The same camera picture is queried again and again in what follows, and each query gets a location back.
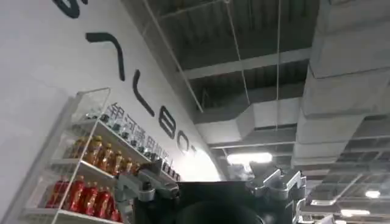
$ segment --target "white wall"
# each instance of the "white wall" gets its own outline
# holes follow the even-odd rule
[[[207,152],[169,83],[119,0],[80,1],[80,16],[71,19],[52,1],[5,0],[0,7],[0,218],[12,201],[59,112],[78,91],[112,87],[119,104],[174,158],[184,180],[219,180]],[[111,43],[91,44],[86,32],[109,32],[124,52],[126,81],[118,75]],[[151,118],[132,91],[134,71],[141,71],[139,90],[158,115],[165,105],[200,151],[184,157],[157,117]]]

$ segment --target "light fixture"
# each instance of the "light fixture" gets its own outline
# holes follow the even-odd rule
[[[303,216],[300,215],[298,218],[298,222],[302,224],[313,224],[314,220],[304,220]]]
[[[366,191],[366,197],[378,198],[379,196],[380,196],[380,192],[379,191],[373,191],[373,190]]]
[[[237,153],[227,156],[227,161],[230,164],[248,165],[250,162],[269,163],[272,161],[272,155],[268,152],[260,153]]]
[[[336,220],[335,223],[336,224],[347,224],[347,222],[344,220]]]
[[[316,199],[313,199],[311,201],[311,205],[316,205],[316,206],[330,206],[330,205],[333,205],[336,203],[336,200],[333,199],[333,200],[316,200]]]
[[[359,209],[342,209],[340,210],[342,216],[352,217],[354,215],[369,215],[370,211]]]

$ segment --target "ceiling beam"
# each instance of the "ceiling beam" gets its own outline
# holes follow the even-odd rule
[[[280,63],[289,63],[293,61],[302,61],[309,59],[310,48],[298,49],[294,51],[286,51],[280,53]],[[198,79],[211,75],[228,74],[231,72],[261,68],[270,65],[276,65],[278,62],[277,54],[269,54],[254,58],[248,58],[241,61],[232,61],[227,63],[221,63],[202,68],[184,70],[188,79]]]

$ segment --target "black lettering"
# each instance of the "black lettering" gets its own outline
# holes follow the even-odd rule
[[[77,19],[80,16],[80,7],[76,0],[68,0],[69,6],[64,3],[64,0],[53,0],[53,2],[69,18]]]
[[[171,138],[175,138],[176,132],[176,121],[173,119],[169,111],[165,106],[161,106],[160,115],[158,117],[158,123],[160,123],[161,128],[165,133]]]
[[[97,42],[111,42],[114,44],[116,48],[116,52],[118,54],[118,68],[119,68],[119,79],[121,81],[125,81],[125,75],[124,75],[124,63],[123,63],[123,51],[122,47],[119,44],[118,40],[109,33],[86,33],[85,39],[87,39],[90,43],[97,43]]]
[[[146,100],[141,96],[140,92],[138,91],[138,81],[140,80],[140,70],[135,70],[134,78],[133,78],[133,92],[135,95],[135,98],[142,104],[142,106],[145,107],[147,112],[154,117],[154,111],[152,110],[151,106],[146,102]]]
[[[181,139],[184,139],[186,146],[184,146],[181,142]],[[188,141],[187,135],[184,134],[183,131],[179,131],[177,133],[177,146],[182,152],[188,152],[188,148],[190,147],[190,142]]]

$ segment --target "red bottle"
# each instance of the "red bottle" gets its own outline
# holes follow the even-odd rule
[[[84,177],[77,176],[77,180],[74,181],[71,185],[71,189],[68,192],[67,199],[63,206],[64,209],[77,212],[79,211],[79,201],[81,197],[81,193],[84,189]]]
[[[118,219],[118,222],[123,222],[122,220],[122,216],[121,216],[121,213],[118,211],[118,214],[119,214],[119,219]]]
[[[98,183],[94,182],[91,186],[84,187],[80,202],[79,212],[86,215],[93,215],[96,197],[98,196]]]
[[[68,185],[69,181],[66,181],[64,177],[61,177],[61,180],[55,182],[52,194],[45,208],[58,208]]]
[[[106,218],[106,210],[110,197],[110,189],[108,187],[106,187],[104,191],[99,192],[96,199],[94,216],[102,219]]]

